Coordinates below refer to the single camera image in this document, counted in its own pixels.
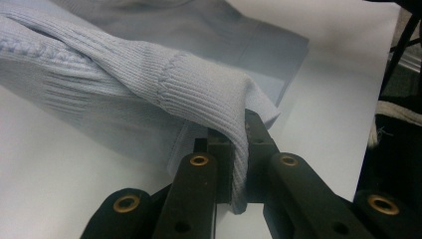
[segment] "white tabletop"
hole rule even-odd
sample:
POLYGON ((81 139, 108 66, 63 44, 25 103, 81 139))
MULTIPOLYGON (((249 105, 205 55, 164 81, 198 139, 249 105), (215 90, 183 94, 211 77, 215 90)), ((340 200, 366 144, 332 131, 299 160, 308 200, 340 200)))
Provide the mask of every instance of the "white tabletop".
MULTIPOLYGON (((310 39, 270 134, 352 199, 399 8, 361 0, 229 2, 310 39)), ((171 181, 163 169, 103 147, 3 88, 0 141, 0 238, 79 238, 114 191, 153 193, 171 181)), ((271 238, 262 206, 250 204, 240 216, 218 211, 217 238, 271 238)))

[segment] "ribbed knit fabric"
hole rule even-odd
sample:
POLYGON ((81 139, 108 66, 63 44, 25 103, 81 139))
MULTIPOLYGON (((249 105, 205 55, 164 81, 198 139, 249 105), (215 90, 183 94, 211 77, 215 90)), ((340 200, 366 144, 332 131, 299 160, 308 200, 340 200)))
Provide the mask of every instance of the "ribbed knit fabric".
POLYGON ((5 3, 0 3, 0 74, 0 84, 87 133, 98 133, 97 127, 105 135, 116 133, 116 140, 139 137, 145 145, 127 147, 139 147, 151 160, 170 160, 169 165, 177 164, 187 142, 204 135, 205 127, 223 132, 235 145, 235 213, 246 208, 244 110, 268 124, 278 115, 239 71, 5 3))
POLYGON ((307 39, 245 17, 225 0, 170 0, 166 7, 156 6, 169 0, 51 1, 113 36, 241 69, 276 105, 308 52, 307 39))

